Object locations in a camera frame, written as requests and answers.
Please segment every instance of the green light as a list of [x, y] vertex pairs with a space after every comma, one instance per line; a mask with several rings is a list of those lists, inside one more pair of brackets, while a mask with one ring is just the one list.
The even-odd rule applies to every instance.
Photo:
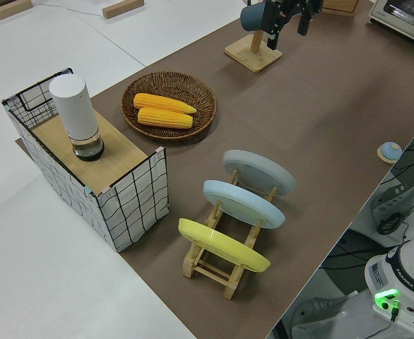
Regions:
[[395, 288], [391, 288], [390, 290], [378, 292], [375, 294], [375, 302], [377, 303], [378, 307], [383, 308], [383, 303], [393, 299], [396, 295], [398, 295], [398, 290]]

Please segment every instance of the corn cob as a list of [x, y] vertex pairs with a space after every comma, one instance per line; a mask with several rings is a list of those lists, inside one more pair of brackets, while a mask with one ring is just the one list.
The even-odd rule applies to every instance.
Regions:
[[138, 122], [169, 129], [190, 129], [193, 126], [193, 117], [164, 109], [143, 107], [138, 111]]
[[184, 114], [196, 113], [196, 108], [185, 102], [148, 93], [136, 93], [134, 97], [134, 107], [137, 109], [152, 107]]

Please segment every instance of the brown mat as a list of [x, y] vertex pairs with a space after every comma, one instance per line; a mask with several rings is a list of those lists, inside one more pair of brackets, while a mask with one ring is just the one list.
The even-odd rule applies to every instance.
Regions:
[[[128, 84], [150, 72], [180, 71], [217, 96], [218, 115], [202, 141], [164, 144], [170, 214], [122, 252], [196, 337], [265, 338], [389, 170], [378, 146], [405, 147], [414, 136], [414, 43], [367, 23], [371, 5], [362, 1], [352, 18], [321, 13], [306, 37], [296, 33], [295, 18], [280, 36], [283, 57], [261, 73], [224, 53], [247, 34], [235, 21], [93, 98], [96, 110], [149, 154], [160, 143], [133, 130], [120, 110]], [[177, 220], [207, 218], [203, 182], [229, 179], [222, 156], [233, 148], [284, 166], [298, 188], [273, 200], [287, 221], [262, 230], [254, 247], [271, 266], [245, 272], [230, 301], [222, 285], [182, 276], [189, 242]], [[218, 229], [246, 237], [249, 228], [236, 224], [225, 218]]]

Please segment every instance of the round woven tray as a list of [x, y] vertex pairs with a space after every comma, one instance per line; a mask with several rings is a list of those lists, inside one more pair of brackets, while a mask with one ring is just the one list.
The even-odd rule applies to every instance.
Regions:
[[[138, 110], [134, 107], [136, 93], [162, 95], [180, 100], [196, 108], [193, 127], [190, 129], [167, 129], [145, 126], [138, 123]], [[137, 131], [160, 140], [180, 141], [201, 133], [213, 120], [216, 113], [216, 98], [211, 89], [193, 76], [161, 71], [141, 76], [127, 87], [122, 95], [122, 114]]]

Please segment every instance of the storage box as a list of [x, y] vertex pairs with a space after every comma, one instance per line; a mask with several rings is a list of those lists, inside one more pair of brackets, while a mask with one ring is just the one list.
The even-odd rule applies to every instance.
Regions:
[[322, 12], [354, 16], [358, 0], [324, 0]]
[[146, 156], [97, 114], [105, 152], [83, 162], [70, 141], [49, 93], [65, 69], [3, 100], [22, 142], [61, 196], [115, 250], [123, 251], [169, 213], [166, 150]]

